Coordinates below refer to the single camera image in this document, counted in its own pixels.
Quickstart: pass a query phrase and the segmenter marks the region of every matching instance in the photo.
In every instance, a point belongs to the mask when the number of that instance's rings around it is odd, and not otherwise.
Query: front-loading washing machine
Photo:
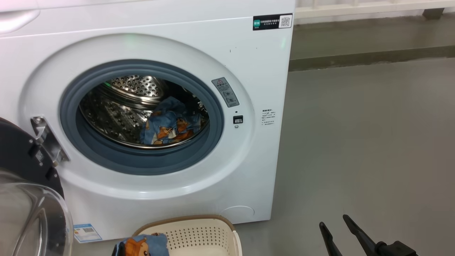
[[[0,167],[59,191],[79,242],[185,215],[270,219],[294,8],[0,3],[0,136],[33,136],[1,144],[15,154]]]

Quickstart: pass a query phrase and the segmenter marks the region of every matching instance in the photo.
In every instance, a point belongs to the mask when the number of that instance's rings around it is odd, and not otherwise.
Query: laundry
[[[169,256],[165,234],[130,237],[115,245],[112,256]]]
[[[142,126],[142,144],[165,145],[191,138],[201,129],[202,115],[189,114],[181,101],[168,97]]]

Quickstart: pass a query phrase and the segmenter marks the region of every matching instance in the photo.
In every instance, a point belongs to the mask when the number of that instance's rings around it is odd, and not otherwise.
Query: stainless steel drum
[[[101,135],[116,143],[141,149],[174,147],[185,143],[202,131],[208,123],[207,111],[189,91],[152,76],[130,75],[106,81],[81,100],[79,109],[87,122]],[[197,106],[193,112],[202,114],[202,125],[198,133],[185,140],[159,145],[140,142],[140,133],[155,107],[165,98],[173,96],[185,105]]]

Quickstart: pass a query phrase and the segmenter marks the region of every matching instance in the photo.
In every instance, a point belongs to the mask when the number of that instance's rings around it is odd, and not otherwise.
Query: qr code
[[[85,233],[95,232],[92,228],[83,229]]]
[[[292,15],[281,15],[280,16],[280,25],[278,28],[287,28],[291,27]]]

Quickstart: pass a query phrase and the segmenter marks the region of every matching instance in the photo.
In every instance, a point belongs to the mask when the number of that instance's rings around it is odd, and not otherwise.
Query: robotic arm
[[[367,256],[418,256],[414,250],[400,241],[396,241],[391,245],[387,245],[382,241],[375,243],[349,216],[343,215],[343,219],[346,222],[349,231],[351,231],[351,233],[357,237],[357,240],[359,240],[359,243]],[[324,238],[325,247],[327,248],[329,256],[342,256],[326,225],[321,222],[319,223],[319,228],[322,237]]]

